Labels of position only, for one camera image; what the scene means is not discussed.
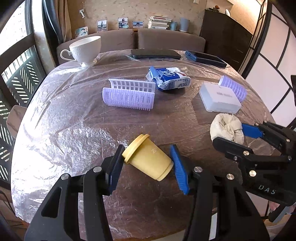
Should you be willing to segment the person's right hand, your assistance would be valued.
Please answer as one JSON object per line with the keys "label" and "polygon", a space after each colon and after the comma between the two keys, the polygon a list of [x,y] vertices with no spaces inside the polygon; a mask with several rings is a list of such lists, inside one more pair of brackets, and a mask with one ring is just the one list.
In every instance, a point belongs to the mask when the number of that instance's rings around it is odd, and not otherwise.
{"label": "person's right hand", "polygon": [[269,205],[269,214],[274,213],[282,213],[282,211],[285,209],[285,206],[282,204],[278,204],[272,201],[268,202]]}

